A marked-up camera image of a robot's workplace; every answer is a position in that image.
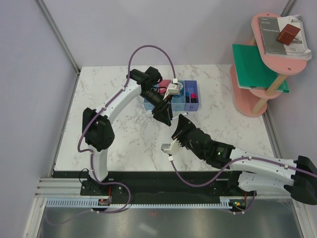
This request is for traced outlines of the light blue bin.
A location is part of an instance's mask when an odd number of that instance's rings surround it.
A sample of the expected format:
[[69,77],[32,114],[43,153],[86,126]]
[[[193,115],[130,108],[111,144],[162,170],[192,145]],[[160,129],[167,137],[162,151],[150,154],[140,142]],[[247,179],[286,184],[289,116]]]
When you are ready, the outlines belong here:
[[152,111],[160,101],[158,85],[153,85],[143,93],[144,107],[147,111]]
[[180,98],[172,97],[171,107],[173,112],[184,111],[185,110],[185,93]]

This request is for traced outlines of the purple bin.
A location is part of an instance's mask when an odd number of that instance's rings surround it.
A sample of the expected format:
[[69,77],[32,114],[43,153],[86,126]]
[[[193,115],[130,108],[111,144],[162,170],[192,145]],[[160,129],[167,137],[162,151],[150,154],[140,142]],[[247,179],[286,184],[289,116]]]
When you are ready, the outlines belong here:
[[192,93],[197,95],[197,102],[196,103],[185,103],[185,111],[188,112],[195,112],[199,108],[199,93],[198,93],[198,85],[195,80],[185,80],[184,81],[184,93],[189,92],[191,96]]

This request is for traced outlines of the pink bin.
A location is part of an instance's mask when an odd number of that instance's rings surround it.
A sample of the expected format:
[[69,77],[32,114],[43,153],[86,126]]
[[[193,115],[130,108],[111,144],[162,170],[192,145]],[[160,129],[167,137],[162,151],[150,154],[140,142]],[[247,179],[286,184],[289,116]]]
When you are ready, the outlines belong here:
[[158,88],[158,92],[161,88],[165,88],[167,90],[167,87],[169,86],[169,84],[171,83],[171,80],[162,80],[158,85],[157,85],[157,88]]

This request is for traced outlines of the blue-capped white pen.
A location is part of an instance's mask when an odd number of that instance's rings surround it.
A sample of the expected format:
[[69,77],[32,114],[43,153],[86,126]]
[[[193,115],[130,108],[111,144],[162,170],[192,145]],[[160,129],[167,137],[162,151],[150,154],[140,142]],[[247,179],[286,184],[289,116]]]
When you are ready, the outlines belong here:
[[175,119],[178,119],[180,116],[186,116],[186,115],[188,115],[188,112],[178,114],[178,115],[174,116],[171,120],[175,120]]

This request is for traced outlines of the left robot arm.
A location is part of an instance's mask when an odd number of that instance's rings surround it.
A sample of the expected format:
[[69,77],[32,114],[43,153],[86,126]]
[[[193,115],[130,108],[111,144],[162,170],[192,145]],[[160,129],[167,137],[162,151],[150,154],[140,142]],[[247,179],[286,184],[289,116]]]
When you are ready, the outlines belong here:
[[145,72],[133,69],[128,72],[127,81],[109,99],[95,109],[86,108],[82,116],[82,135],[77,149],[80,153],[90,152],[90,177],[92,190],[103,195],[107,193],[108,149],[115,139],[113,123],[127,105],[137,97],[146,99],[153,105],[153,118],[167,126],[171,126],[171,96],[164,97],[154,89],[162,81],[162,76],[154,67]]

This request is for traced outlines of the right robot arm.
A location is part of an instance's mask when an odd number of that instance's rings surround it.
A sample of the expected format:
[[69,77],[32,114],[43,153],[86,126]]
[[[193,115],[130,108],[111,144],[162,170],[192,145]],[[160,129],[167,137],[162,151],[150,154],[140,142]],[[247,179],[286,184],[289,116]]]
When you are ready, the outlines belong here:
[[275,178],[285,182],[283,187],[293,199],[308,205],[317,203],[317,168],[308,157],[299,156],[296,160],[261,158],[233,145],[212,140],[184,115],[178,117],[172,139],[214,168]]

